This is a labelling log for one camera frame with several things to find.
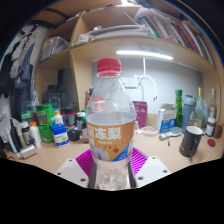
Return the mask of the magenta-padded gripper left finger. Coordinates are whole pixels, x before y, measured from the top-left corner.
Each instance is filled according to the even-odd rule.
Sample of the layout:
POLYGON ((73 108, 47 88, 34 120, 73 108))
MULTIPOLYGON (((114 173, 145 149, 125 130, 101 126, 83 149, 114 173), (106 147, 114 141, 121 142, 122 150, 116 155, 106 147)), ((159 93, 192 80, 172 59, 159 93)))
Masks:
POLYGON ((55 174, 78 186, 87 188, 93 168, 91 151, 87 150, 76 159, 68 158, 55 174))

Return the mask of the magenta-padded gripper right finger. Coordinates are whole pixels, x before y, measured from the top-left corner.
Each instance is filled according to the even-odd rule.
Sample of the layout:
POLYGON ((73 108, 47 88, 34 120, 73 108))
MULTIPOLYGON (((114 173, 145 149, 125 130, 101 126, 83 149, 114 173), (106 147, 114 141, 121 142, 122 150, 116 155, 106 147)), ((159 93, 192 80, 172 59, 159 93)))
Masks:
POLYGON ((146 186, 171 174, 157 156, 146 156, 137 148, 133 149, 131 169, 137 188, 146 186))

